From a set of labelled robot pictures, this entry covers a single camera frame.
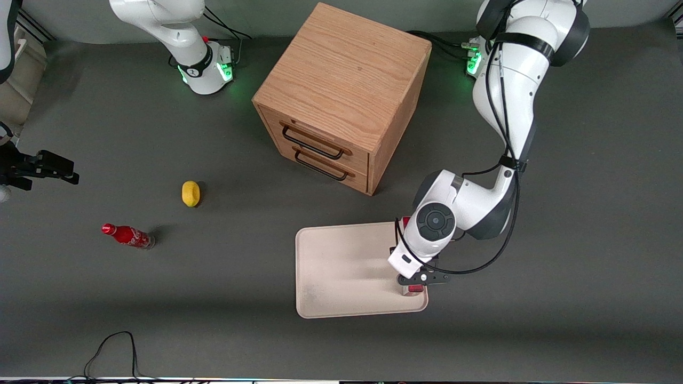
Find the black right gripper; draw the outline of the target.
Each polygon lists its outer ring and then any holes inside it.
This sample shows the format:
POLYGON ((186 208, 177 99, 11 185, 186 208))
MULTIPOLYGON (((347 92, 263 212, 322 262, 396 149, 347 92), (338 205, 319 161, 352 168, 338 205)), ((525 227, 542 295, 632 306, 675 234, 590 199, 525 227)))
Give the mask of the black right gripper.
POLYGON ((20 153, 14 142, 1 145, 1 185, 20 190, 31 190, 29 177, 54 178, 71 185, 78 185, 80 175, 74 172, 75 163, 48 150, 36 154, 36 165, 30 156, 20 153))

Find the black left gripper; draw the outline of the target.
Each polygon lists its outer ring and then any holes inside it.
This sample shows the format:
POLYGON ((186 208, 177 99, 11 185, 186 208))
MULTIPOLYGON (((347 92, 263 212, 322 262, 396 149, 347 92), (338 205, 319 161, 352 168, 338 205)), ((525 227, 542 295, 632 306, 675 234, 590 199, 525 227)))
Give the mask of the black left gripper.
POLYGON ((427 265, 420 267, 420 269, 411 278, 406 278, 399 274, 396 277, 396 281, 400 285, 401 295, 409 296, 410 286, 446 284, 450 282, 450 275, 448 273, 437 271, 436 267, 434 266, 427 265))

